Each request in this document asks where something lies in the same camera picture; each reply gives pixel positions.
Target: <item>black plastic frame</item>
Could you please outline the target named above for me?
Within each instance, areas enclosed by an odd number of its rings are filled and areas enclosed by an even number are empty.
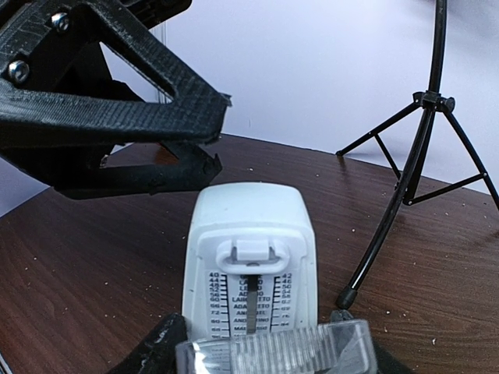
[[[367,247],[364,257],[358,265],[355,273],[352,275],[352,278],[349,281],[348,285],[343,289],[336,300],[336,305],[340,309],[350,308],[350,306],[352,306],[353,302],[355,301],[360,285],[366,278],[369,269],[373,265],[374,260],[376,259],[376,256],[380,251],[385,238],[388,235],[390,227],[395,220],[398,209],[403,203],[405,205],[411,206],[416,203],[421,203],[422,201],[439,196],[443,193],[450,192],[454,189],[461,188],[465,185],[468,185],[469,183],[473,183],[479,181],[480,179],[483,179],[490,191],[493,201],[499,209],[499,195],[494,188],[494,184],[492,183],[487,170],[483,166],[483,163],[480,160],[475,149],[473,148],[471,142],[469,141],[462,127],[459,125],[458,120],[452,114],[452,111],[455,107],[455,100],[452,97],[442,97],[439,93],[442,78],[442,69],[444,66],[446,23],[447,0],[437,0],[435,9],[434,49],[428,90],[426,92],[417,92],[413,94],[413,100],[410,105],[402,109],[399,113],[390,117],[387,121],[383,122],[375,129],[369,131],[366,135],[360,137],[358,140],[356,140],[343,150],[340,150],[336,153],[339,157],[342,157],[354,148],[358,147],[360,144],[366,142],[371,138],[375,138],[376,141],[380,144],[383,153],[387,157],[391,168],[398,178],[395,193],[391,197],[390,203],[388,204],[387,209],[383,217],[381,218],[381,222],[378,225],[369,246]],[[388,152],[388,149],[379,137],[379,134],[380,132],[394,125],[406,116],[410,115],[418,108],[423,109],[423,116],[421,117],[416,138],[414,139],[414,143],[412,144],[412,148],[405,163],[404,170],[401,173],[395,165],[395,162]],[[423,170],[426,153],[430,144],[430,137],[434,125],[435,114],[438,112],[444,114],[445,118],[449,121],[452,128],[458,134],[459,139],[462,141],[470,157],[475,163],[479,174],[464,179],[453,185],[449,185],[448,187],[445,187],[443,189],[439,189],[423,196],[415,197],[419,180],[421,178],[421,172]]]

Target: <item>metal screw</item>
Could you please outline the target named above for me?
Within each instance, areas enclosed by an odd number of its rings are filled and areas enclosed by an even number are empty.
[[[9,78],[15,84],[22,84],[27,81],[30,75],[30,66],[24,61],[17,60],[9,64]]]
[[[70,21],[68,13],[56,13],[51,17],[51,21],[52,27],[54,27],[58,33],[63,34],[69,30]]]

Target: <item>clear plastic cover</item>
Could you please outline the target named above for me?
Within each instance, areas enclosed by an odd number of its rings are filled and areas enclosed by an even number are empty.
[[[177,346],[179,374],[376,373],[367,321],[259,333]]]

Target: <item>dark wood grain surface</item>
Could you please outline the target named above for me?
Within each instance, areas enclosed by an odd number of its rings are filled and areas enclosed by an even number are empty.
[[[215,183],[298,187],[317,233],[320,321],[393,192],[386,168],[224,136]],[[165,161],[135,145],[114,164]],[[423,179],[422,191],[443,183]],[[104,373],[180,312],[196,193],[75,202],[48,190],[0,220],[0,349],[15,374]],[[352,307],[421,373],[499,372],[499,213],[461,189],[402,208]]]

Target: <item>black clamp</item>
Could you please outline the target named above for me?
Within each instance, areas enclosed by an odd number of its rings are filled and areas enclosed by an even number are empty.
[[[0,156],[74,199],[198,190],[221,170],[229,99],[148,30],[190,0],[0,0]],[[112,79],[99,43],[164,92],[145,103]],[[114,145],[160,143],[176,165],[102,168]]]
[[[445,98],[432,91],[413,93],[412,99],[421,108],[433,107],[435,111],[442,113],[452,113],[455,108],[455,99],[453,97]]]

